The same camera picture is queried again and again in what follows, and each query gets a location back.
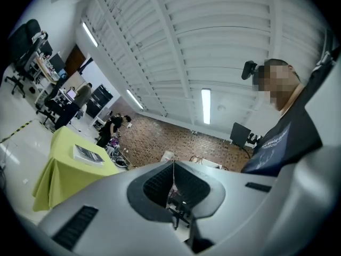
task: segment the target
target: door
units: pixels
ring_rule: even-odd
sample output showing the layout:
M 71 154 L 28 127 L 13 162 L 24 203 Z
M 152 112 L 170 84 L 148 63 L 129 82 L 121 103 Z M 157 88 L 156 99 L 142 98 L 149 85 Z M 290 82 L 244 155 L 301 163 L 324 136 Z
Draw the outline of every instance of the door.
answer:
M 77 69 L 83 64 L 85 61 L 85 56 L 80 51 L 77 45 L 74 46 L 70 55 L 68 56 L 65 64 L 65 71 L 68 74 L 68 77 L 71 77 Z

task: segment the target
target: book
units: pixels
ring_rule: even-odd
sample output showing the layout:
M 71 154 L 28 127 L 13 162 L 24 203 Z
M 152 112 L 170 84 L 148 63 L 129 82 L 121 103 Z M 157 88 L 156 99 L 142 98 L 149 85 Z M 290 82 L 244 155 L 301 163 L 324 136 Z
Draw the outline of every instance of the book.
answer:
M 102 167 L 104 162 L 99 154 L 79 145 L 74 145 L 74 159 L 95 167 Z

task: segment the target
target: brick wall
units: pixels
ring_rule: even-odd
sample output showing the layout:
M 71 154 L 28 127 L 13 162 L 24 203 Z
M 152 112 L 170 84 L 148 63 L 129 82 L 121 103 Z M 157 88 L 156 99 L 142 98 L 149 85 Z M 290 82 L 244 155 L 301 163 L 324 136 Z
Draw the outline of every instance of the brick wall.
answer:
M 194 135 L 185 128 L 137 114 L 122 97 L 111 106 L 111 110 L 114 114 L 132 118 L 131 128 L 120 128 L 120 146 L 128 150 L 127 157 L 135 166 L 159 162 L 165 151 L 173 152 L 174 159 L 188 161 L 196 155 L 237 172 L 248 160 L 244 151 L 228 141 L 201 133 Z

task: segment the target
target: dark t-shirt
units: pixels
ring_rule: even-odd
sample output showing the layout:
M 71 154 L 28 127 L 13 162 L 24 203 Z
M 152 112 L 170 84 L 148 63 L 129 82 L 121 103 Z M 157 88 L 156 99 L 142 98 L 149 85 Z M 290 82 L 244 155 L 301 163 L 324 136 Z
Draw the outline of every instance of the dark t-shirt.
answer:
M 113 132 L 116 133 L 117 129 L 119 129 L 122 125 L 123 119 L 121 117 L 112 117 L 110 118 L 103 128 L 101 129 L 101 134 L 110 135 L 110 125 L 114 123 Z
M 305 110 L 329 73 L 331 65 L 315 71 L 289 110 L 260 140 L 242 173 L 277 176 L 281 168 L 296 163 L 305 154 L 322 146 L 320 136 Z

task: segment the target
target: white wall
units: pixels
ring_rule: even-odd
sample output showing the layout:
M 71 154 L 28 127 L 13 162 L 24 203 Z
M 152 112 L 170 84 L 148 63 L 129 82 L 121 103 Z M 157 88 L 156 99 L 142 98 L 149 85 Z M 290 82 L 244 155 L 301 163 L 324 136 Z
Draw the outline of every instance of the white wall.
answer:
M 106 107 L 110 108 L 113 103 L 120 97 L 120 94 L 112 86 L 97 64 L 93 61 L 89 63 L 82 73 L 82 78 L 92 84 L 92 89 L 95 90 L 101 84 L 112 94 L 112 99 L 107 103 Z
M 60 52 L 65 61 L 75 45 L 75 17 L 77 4 L 87 0 L 34 0 L 24 11 L 13 31 L 30 19 L 36 19 L 48 33 L 53 55 Z

